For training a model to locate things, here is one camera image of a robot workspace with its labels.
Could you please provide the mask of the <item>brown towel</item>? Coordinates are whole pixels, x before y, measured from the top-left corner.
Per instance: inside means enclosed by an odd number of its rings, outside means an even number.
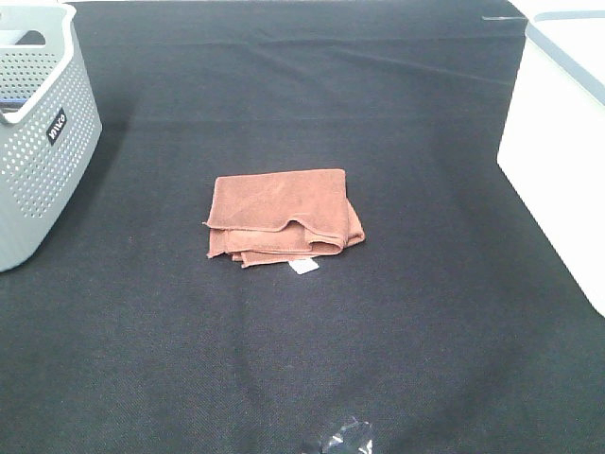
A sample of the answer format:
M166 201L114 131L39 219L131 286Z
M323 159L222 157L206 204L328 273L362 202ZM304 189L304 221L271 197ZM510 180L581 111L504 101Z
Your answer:
M366 239L340 168L218 177L204 225L207 256L244 269L338 255Z

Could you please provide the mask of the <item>black table cloth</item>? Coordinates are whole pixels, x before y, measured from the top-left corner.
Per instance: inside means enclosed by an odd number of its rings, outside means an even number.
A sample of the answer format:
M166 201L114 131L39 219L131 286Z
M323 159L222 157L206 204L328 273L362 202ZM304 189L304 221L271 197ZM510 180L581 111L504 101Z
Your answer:
M5 453L600 453L604 321L495 157L505 1L97 2L103 132L1 277ZM221 175L347 173L366 241L316 271L208 259Z

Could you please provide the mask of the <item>white plastic storage box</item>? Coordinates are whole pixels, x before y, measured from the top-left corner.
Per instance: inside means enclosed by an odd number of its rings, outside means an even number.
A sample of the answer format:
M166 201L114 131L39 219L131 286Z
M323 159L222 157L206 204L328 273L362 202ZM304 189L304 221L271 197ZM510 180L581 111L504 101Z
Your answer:
M535 3L496 162L604 311L604 4Z

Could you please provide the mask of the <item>crumpled clear plastic scrap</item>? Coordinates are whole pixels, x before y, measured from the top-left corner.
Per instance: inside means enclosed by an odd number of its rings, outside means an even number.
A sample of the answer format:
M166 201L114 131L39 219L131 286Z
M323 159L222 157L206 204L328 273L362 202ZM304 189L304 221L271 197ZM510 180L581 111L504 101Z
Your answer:
M304 441L304 454L372 454L374 452L373 425L369 421L351 417L327 437Z

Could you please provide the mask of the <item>grey perforated plastic basket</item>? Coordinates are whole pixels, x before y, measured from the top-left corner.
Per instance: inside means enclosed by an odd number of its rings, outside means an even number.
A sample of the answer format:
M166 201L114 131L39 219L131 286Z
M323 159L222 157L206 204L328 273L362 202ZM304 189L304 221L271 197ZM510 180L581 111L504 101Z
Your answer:
M40 44L1 46L1 269L42 244L95 152L102 124L74 27L76 9L4 1L1 29Z

